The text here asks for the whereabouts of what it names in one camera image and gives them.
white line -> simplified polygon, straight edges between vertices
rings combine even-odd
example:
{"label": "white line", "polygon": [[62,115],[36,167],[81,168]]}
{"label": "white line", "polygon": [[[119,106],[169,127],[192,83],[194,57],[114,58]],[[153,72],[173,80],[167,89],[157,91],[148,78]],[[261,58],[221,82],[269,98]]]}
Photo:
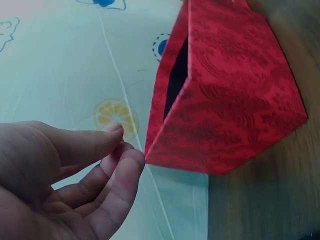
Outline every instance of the white line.
{"label": "white line", "polygon": [[[98,10],[97,10],[97,13],[98,13],[98,16],[99,16],[99,19],[100,19],[100,23],[101,23],[101,28],[102,28],[102,34],[103,34],[103,37],[104,37],[104,41],[105,41],[107,50],[108,50],[108,52],[109,52],[109,54],[110,54],[110,57],[111,57],[113,66],[114,66],[114,68],[115,68],[115,71],[116,71],[116,73],[117,73],[117,75],[118,75],[118,79],[119,79],[119,82],[120,82],[120,85],[121,85],[121,89],[122,89],[122,92],[123,92],[123,96],[124,96],[124,99],[125,99],[125,101],[126,101],[126,105],[127,105],[128,110],[129,110],[130,116],[131,116],[131,118],[132,118],[133,115],[132,115],[132,112],[131,112],[131,109],[130,109],[130,106],[129,106],[129,101],[128,101],[127,93],[126,93],[126,90],[125,90],[125,85],[124,85],[124,82],[123,82],[123,80],[122,80],[120,71],[119,71],[119,69],[118,69],[118,67],[117,67],[117,64],[116,64],[116,61],[115,61],[115,59],[114,59],[114,56],[112,55],[112,51],[111,51],[111,48],[110,48],[110,45],[109,45],[109,42],[108,42],[108,39],[107,39],[107,36],[106,36],[106,31],[105,31],[104,22],[103,22],[102,17],[101,17],[101,15],[100,15],[100,13],[99,13]],[[142,146],[141,146],[141,143],[140,143],[140,140],[139,140],[139,137],[138,137],[138,132],[137,132],[137,128],[136,128],[135,123],[133,124],[133,130],[134,130],[134,133],[135,133],[135,139],[136,139],[136,142],[137,142],[137,144],[138,144],[139,150],[143,152],[143,148],[142,148]],[[166,221],[166,223],[167,223],[167,225],[168,225],[168,228],[169,228],[169,232],[170,232],[171,238],[172,238],[173,240],[175,240],[175,237],[174,237],[174,234],[173,234],[173,232],[172,232],[171,225],[170,225],[170,222],[169,222],[169,219],[168,219],[168,216],[167,216],[167,213],[166,213],[166,210],[165,210],[163,201],[162,201],[161,196],[160,196],[160,193],[159,193],[159,189],[158,189],[156,180],[155,180],[155,178],[154,178],[154,176],[153,176],[153,174],[152,174],[149,166],[146,165],[145,168],[146,168],[147,172],[148,172],[148,173],[150,174],[150,176],[151,176],[151,179],[152,179],[152,182],[153,182],[153,185],[154,185],[154,189],[155,189],[155,191],[156,191],[157,197],[158,197],[159,202],[160,202],[161,209],[162,209],[162,211],[163,211],[163,215],[164,215],[165,221]]]}

red paper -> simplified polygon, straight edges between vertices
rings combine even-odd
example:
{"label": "red paper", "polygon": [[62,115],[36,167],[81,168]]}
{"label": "red paper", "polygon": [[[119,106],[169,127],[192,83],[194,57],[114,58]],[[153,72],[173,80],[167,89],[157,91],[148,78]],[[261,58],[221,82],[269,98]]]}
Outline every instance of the red paper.
{"label": "red paper", "polygon": [[[169,77],[188,36],[188,77],[164,120]],[[191,0],[156,75],[145,146],[157,166],[225,174],[307,121],[284,54],[247,3]]]}

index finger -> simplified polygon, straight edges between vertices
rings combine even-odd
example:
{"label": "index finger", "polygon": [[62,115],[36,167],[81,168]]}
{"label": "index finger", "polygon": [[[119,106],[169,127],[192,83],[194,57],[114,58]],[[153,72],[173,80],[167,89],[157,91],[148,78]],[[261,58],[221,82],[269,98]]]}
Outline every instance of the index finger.
{"label": "index finger", "polygon": [[138,183],[145,166],[145,156],[137,150],[128,150],[130,157],[118,163],[110,192],[100,207],[86,220],[98,240],[105,240],[120,228],[136,198]]}

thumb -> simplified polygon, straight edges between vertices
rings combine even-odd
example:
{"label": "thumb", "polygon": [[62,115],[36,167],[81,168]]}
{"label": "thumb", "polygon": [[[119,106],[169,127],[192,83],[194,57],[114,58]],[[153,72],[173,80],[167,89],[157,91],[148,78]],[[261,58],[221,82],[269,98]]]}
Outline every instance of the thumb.
{"label": "thumb", "polygon": [[94,163],[120,143],[123,128],[112,132],[69,131],[42,122],[0,124],[0,185],[26,202],[50,186],[60,168]]}
{"label": "thumb", "polygon": [[111,122],[107,131],[70,131],[42,122],[30,122],[49,138],[55,147],[61,167],[95,163],[113,152],[122,140],[121,124]]}

fingernail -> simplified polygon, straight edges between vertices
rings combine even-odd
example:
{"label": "fingernail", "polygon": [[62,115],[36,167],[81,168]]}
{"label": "fingernail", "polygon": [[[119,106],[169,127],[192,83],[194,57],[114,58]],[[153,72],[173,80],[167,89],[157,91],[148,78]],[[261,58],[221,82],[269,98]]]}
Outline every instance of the fingernail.
{"label": "fingernail", "polygon": [[118,129],[122,128],[122,125],[119,123],[119,122],[116,122],[116,121],[112,121],[112,122],[109,122],[103,129],[102,131],[105,131],[105,132],[115,132],[117,131]]}

